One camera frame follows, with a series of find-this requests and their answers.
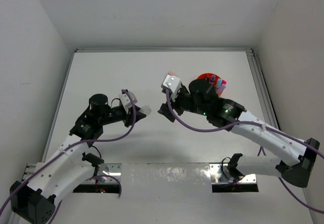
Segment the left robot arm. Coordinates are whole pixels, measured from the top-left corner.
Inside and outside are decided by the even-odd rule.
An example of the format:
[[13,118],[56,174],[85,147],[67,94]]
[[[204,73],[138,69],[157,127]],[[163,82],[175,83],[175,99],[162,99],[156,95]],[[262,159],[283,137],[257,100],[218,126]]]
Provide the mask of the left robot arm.
[[119,105],[110,107],[104,94],[89,98],[89,105],[55,153],[25,179],[10,188],[11,210],[29,223],[47,223],[61,201],[84,181],[96,176],[104,160],[90,152],[100,141],[106,125],[123,122],[130,131],[137,121],[151,113],[138,107],[132,92],[122,90]]

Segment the clear tape roll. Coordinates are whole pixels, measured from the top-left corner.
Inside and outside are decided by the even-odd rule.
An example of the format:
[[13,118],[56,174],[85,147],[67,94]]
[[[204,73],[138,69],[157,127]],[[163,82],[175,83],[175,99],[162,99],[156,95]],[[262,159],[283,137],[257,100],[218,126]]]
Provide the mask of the clear tape roll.
[[151,108],[148,105],[145,105],[140,108],[139,112],[148,116],[151,113]]

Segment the small blue-capped clear bottle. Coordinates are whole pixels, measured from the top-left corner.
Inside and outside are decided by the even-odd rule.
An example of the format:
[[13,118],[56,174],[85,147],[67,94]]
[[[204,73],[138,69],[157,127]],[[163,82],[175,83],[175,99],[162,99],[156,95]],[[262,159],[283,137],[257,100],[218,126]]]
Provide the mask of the small blue-capped clear bottle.
[[216,79],[216,75],[215,74],[211,75],[210,78],[209,78],[209,83],[214,84],[215,79]]

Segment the light blue marker cap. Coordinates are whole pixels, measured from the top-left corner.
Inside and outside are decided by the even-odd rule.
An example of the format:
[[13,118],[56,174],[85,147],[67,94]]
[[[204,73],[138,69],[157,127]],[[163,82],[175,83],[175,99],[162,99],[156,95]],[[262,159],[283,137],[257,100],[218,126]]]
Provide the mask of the light blue marker cap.
[[219,88],[222,85],[222,79],[218,78],[216,83],[216,88]]

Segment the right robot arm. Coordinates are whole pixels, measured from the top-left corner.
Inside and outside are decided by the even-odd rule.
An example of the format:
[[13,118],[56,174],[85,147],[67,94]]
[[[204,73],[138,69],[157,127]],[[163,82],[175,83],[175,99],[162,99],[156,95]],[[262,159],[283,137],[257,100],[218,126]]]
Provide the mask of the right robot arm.
[[213,125],[211,132],[226,130],[240,135],[272,152],[272,156],[233,154],[222,164],[223,177],[237,183],[250,174],[275,176],[299,188],[308,186],[311,172],[320,154],[313,138],[296,139],[261,121],[241,104],[220,97],[208,79],[193,80],[185,87],[177,76],[166,75],[161,85],[167,101],[158,113],[171,122],[179,121],[185,111],[205,116]]

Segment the light pink highlighter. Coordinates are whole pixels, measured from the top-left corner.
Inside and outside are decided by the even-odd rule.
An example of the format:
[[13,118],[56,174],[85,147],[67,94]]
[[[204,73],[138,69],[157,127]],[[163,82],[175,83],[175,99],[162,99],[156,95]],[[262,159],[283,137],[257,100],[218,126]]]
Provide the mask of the light pink highlighter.
[[217,88],[216,93],[221,96],[222,92],[225,90],[226,85],[222,84],[219,88]]

